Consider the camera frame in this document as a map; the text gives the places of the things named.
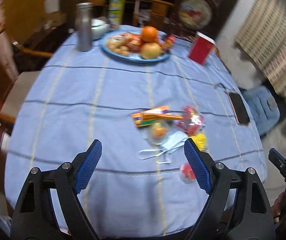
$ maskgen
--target beige seat cushion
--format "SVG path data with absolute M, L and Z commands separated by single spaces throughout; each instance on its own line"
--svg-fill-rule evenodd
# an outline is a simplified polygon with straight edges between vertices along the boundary
M 16 117 L 18 115 L 27 93 L 30 91 L 39 74 L 40 71 L 29 71 L 23 72 L 21 75 L 19 75 L 8 97 L 6 98 L 1 110 L 1 114 L 6 114 L 12 117 Z

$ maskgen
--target chair seat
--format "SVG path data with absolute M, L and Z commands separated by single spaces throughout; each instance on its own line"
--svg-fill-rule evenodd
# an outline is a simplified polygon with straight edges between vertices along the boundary
M 242 95 L 251 109 L 259 135 L 266 134 L 277 124 L 280 116 L 274 97 L 264 86 L 244 91 Z
M 16 117 L 18 115 L 24 99 L 26 98 L 39 74 L 40 71 L 29 71 L 23 72 L 21 75 L 19 75 L 5 100 L 5 103 L 1 109 L 1 114 L 6 114 L 12 117 Z

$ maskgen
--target metal water bottle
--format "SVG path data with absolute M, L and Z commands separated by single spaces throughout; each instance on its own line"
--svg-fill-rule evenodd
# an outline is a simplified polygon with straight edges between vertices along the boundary
M 75 27 L 77 30 L 77 50 L 89 51 L 92 48 L 92 7 L 89 2 L 76 5 Z

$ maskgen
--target metal screw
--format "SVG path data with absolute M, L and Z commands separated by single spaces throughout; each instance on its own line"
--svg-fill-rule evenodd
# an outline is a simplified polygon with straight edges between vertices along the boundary
M 62 168 L 63 168 L 64 170 L 67 170 L 70 166 L 71 166 L 70 163 L 63 163 L 63 164 L 62 164 Z
M 255 174 L 255 170 L 254 170 L 253 168 L 249 168 L 249 169 L 248 169 L 248 172 L 249 172 L 250 174 Z
M 36 174 L 38 171 L 39 171 L 39 169 L 36 167 L 31 169 L 32 174 Z
M 216 163 L 215 167 L 218 168 L 219 170 L 224 168 L 224 164 L 223 163 Z

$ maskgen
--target yellow flower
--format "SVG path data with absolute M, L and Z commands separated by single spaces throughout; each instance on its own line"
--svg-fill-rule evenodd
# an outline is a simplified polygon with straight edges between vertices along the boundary
M 204 133 L 198 133 L 197 135 L 191 136 L 191 138 L 200 151 L 205 149 L 206 135 Z

